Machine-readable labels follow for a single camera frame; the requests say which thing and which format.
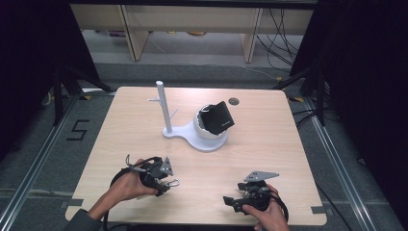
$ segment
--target human hand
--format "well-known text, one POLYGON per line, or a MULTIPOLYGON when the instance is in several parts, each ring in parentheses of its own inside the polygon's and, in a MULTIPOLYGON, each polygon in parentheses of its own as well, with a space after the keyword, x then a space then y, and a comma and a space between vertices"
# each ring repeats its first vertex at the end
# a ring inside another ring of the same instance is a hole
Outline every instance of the human hand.
POLYGON ((111 185, 89 210, 88 214, 91 218, 101 219, 109 210, 123 200, 130 200, 141 195, 154 195, 157 193, 158 191, 156 189, 144 186, 137 172, 129 171, 120 176, 111 185))
MULTIPOLYGON (((268 188, 274 196, 279 197, 278 190, 271 185, 268 185, 268 188)), ((267 231, 289 230, 282 209, 273 198, 270 200, 268 208, 263 212, 250 205, 243 205, 242 209, 258 220, 254 230, 260 230, 262 227, 267 229, 267 231)))

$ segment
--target gray floor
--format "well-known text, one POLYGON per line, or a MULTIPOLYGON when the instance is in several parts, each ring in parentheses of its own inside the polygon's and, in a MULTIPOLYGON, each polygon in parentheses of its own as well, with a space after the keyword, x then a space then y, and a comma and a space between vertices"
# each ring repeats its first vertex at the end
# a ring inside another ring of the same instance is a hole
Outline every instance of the gray floor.
MULTIPOLYGON (((288 78, 289 66, 276 58, 267 57, 267 52, 258 41, 251 64, 242 56, 239 35, 206 34, 201 37, 184 32, 169 34, 153 32, 143 50, 140 61, 131 60, 125 38, 110 37, 107 32, 84 31, 92 58, 96 63, 101 80, 112 87, 153 86, 157 79, 164 80, 170 87, 203 88, 248 88, 268 89, 276 85, 276 79, 288 78)), ((302 37, 288 37, 293 46, 298 46, 302 37)), ((261 36, 269 44, 265 35, 261 36)), ((287 52, 276 49, 289 59, 287 52)), ((92 86, 82 83, 84 88, 92 86)), ((288 97, 298 97, 301 81, 285 89, 288 97)), ((109 110, 112 96, 93 96, 89 100, 76 102, 67 116, 64 128, 53 145, 50 155, 42 167, 31 193, 15 218, 11 230, 61 230, 66 201, 72 196, 79 177, 88 159, 100 126, 109 110), (68 141, 78 134, 71 132, 78 119, 88 119, 81 124, 87 130, 82 141, 68 141)), ((293 112, 306 109, 305 103, 289 102, 293 112)), ((26 176, 42 144, 52 128, 53 105, 44 107, 34 119, 32 126, 21 138, 20 149, 11 153, 0 163, 0 208, 6 208, 13 191, 26 176)), ((307 114, 294 115, 299 121, 307 114)), ((338 150, 348 174, 362 197, 377 230, 403 230, 384 195, 378 189, 370 172, 356 162, 358 152, 332 111, 325 113, 326 130, 338 150)), ((365 230, 350 206, 332 162, 316 131, 312 120, 299 128, 317 184, 319 184, 336 208, 344 216, 352 230, 365 230)), ((320 194, 326 208, 328 221, 321 227, 292 226, 292 230, 346 230, 335 208, 328 198, 320 194)), ((138 230, 158 230, 158 227, 140 227, 138 230)))

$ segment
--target white stand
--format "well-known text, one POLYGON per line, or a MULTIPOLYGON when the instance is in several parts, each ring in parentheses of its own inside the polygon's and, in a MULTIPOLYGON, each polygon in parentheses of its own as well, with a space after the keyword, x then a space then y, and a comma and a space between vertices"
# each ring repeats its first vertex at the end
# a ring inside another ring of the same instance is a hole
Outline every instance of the white stand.
POLYGON ((228 139, 228 134, 224 131, 222 134, 211 139, 205 139, 199 135, 194 126, 193 120, 183 127, 171 126, 166 102, 165 87, 162 81, 156 82, 159 92, 159 99, 149 99, 149 101, 157 101, 162 106, 163 116, 165 117, 166 127, 163 129, 163 135, 168 139, 181 138, 186 140, 194 149, 202 152, 212 152, 221 148, 228 139))

